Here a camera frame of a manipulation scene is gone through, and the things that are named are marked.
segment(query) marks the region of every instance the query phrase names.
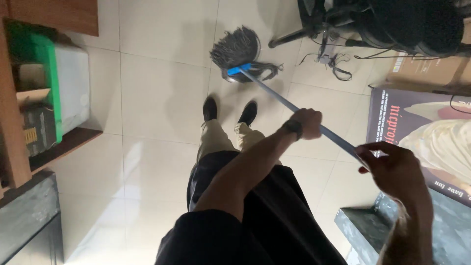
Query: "right hand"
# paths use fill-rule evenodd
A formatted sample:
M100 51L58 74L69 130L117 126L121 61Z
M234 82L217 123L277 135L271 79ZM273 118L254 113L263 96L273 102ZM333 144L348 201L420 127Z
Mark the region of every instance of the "right hand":
M302 137L304 140L317 139L322 136L320 125L322 122L322 112L313 109L302 108L296 111L290 118L302 125Z
M387 156L375 157L371 151L380 150ZM365 162L380 190L403 204L431 203L420 163L411 150L386 142L360 145L356 154ZM368 170L361 167L360 173Z

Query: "khaki trousers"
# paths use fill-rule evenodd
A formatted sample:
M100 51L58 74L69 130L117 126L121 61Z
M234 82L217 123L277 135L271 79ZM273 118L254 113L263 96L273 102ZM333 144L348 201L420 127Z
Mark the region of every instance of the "khaki trousers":
M263 133L252 130L246 123L236 124L234 132L237 136L237 145L240 151L234 148L231 140L229 140L221 124L216 119L203 123L201 125L201 140L197 161L200 161L207 154L219 151L245 152L252 145L265 138Z

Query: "tile floor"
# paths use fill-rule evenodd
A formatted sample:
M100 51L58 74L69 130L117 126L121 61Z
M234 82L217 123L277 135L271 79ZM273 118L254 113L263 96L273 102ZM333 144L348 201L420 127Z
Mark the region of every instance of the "tile floor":
M68 35L89 53L91 119L105 133L59 160L57 173L68 264L153 264L162 236L186 212L210 93L220 100L220 122L235 143L233 126L255 99L253 128L273 133L290 111L254 84L221 79L208 52L225 30L244 24L261 41L261 61L284 64L267 85L295 105L324 113L323 124L358 145L365 142L368 84L384 80L387 59L357 60L374 50L335 47L350 54L341 82L313 58L318 45L302 39L269 49L268 41L300 28L296 1L99 0L100 37ZM281 158L290 166L319 225L346 255L350 248L333 222L339 207L371 205L371 176L328 139L299 141Z

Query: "shoe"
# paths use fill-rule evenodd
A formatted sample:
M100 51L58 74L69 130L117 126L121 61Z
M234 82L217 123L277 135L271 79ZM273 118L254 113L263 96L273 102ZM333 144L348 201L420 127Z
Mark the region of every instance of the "shoe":
M204 102L203 117L205 122L218 118L218 106L211 96L207 97Z
M250 126L257 116L257 103L255 101L250 101L244 108L242 115L237 123L245 123L247 126Z

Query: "mop handle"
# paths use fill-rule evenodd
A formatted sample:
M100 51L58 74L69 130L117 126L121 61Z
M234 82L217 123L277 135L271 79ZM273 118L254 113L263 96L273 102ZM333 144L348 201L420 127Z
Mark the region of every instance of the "mop handle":
M258 80L257 78L255 78L255 76L251 75L250 73L248 73L245 69L243 69L242 67L239 68L239 71L242 72L245 76L247 76L248 78L250 78L250 80L254 81L255 83L257 83L261 88L263 88L263 90L265 90L266 92L268 92L268 94L272 95L275 99L277 99L279 102L281 102L283 105L285 105L287 108L289 108L292 112L296 112L299 110L299 108L295 105L293 105L291 102L289 102L287 99L283 98L280 94L276 93L275 91L273 91L273 89L269 88L267 85L265 85L264 83L262 83L260 80ZM355 159L357 159L361 164L365 165L363 163L363 161L361 161L361 159L356 155L356 153L354 152L355 150L355 147L345 141L342 137L338 136L337 134L335 134L334 132L332 132L331 130L327 129L324 125L320 125L320 131L323 135L325 135L327 138L329 138L330 140L332 140L334 143L336 143L340 148L342 148L343 150L345 150L347 153L349 153L351 156L353 156Z

